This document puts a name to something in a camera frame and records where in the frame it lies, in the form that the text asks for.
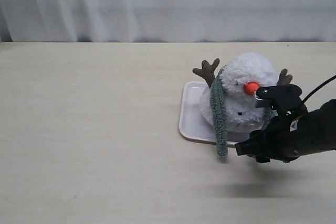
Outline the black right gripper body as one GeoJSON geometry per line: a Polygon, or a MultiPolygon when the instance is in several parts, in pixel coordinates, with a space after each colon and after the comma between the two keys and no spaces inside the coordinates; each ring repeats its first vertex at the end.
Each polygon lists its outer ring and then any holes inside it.
{"type": "Polygon", "coordinates": [[[335,150],[335,99],[308,111],[301,89],[293,84],[263,87],[255,92],[256,107],[277,112],[267,126],[253,133],[258,163],[289,163],[302,156],[335,150]]]}

